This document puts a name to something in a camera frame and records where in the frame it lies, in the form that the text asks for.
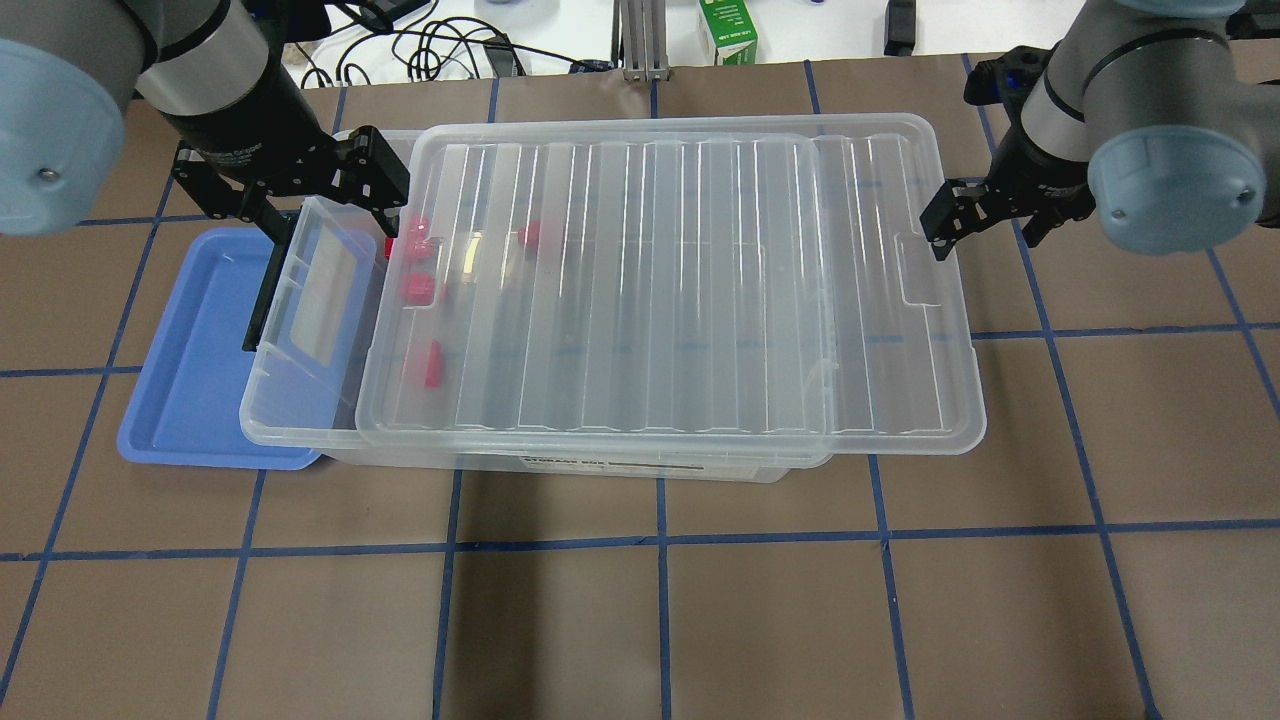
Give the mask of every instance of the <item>blue tray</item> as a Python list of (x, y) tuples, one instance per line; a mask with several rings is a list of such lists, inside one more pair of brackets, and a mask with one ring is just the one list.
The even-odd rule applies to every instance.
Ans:
[(244, 437), (239, 404), (253, 365), (241, 350), (271, 241), (211, 229), (192, 243), (116, 436), (133, 462), (298, 470), (320, 456)]

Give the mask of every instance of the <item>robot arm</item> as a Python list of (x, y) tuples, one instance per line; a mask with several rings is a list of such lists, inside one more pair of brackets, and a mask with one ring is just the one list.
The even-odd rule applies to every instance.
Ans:
[(137, 87), (182, 136), (173, 176), (201, 210), (275, 242), (246, 350), (292, 234), (271, 196), (357, 205), (396, 236), (408, 170), (372, 127), (340, 141), (320, 128), (280, 65), (289, 4), (274, 5), (264, 33), (241, 0), (0, 0), (0, 233), (58, 232), (88, 214)]
[(1052, 51), (982, 63), (965, 100), (1011, 128), (978, 183), (947, 181), (922, 223), (942, 260), (960, 238), (1030, 218), (1029, 246), (1094, 209), (1148, 255), (1280, 227), (1280, 87), (1235, 81), (1228, 15), (1243, 0), (1088, 0)]

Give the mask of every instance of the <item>plastic storage box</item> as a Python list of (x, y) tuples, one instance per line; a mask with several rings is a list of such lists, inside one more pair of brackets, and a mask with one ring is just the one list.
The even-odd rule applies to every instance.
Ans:
[(920, 118), (443, 126), (410, 169), (385, 265), (361, 211), (305, 205), (241, 407), (256, 442), (767, 482), (982, 438)]

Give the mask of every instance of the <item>green box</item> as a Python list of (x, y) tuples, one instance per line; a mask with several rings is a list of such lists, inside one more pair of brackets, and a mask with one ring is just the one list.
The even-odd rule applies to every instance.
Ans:
[(698, 0), (703, 9), (703, 35), (717, 65), (754, 65), (760, 36), (755, 32), (746, 0)]

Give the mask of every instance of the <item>brown tabletop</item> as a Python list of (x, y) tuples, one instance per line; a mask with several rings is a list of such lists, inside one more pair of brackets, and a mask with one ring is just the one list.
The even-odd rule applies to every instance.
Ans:
[[(1280, 42), (1236, 45), (1280, 77)], [(334, 129), (911, 111), (932, 56), (308, 91)], [(92, 217), (0, 238), (0, 716), (922, 720), (1280, 707), (1280, 234), (1152, 259), (1094, 220), (960, 264), (989, 430), (772, 486), (133, 465), (115, 434), (188, 245), (148, 106)]]

